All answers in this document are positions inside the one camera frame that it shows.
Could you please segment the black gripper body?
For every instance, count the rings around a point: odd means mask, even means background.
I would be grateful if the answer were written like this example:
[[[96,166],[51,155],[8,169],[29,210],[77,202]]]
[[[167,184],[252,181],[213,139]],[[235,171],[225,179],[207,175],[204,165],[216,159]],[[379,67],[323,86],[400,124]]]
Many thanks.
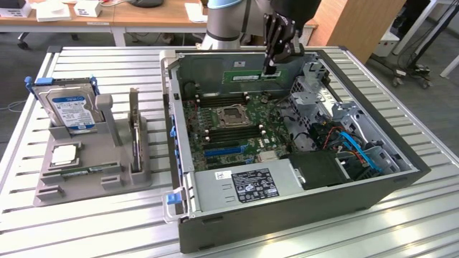
[[[313,18],[322,0],[272,0],[271,8],[283,17],[295,21],[296,27]]]

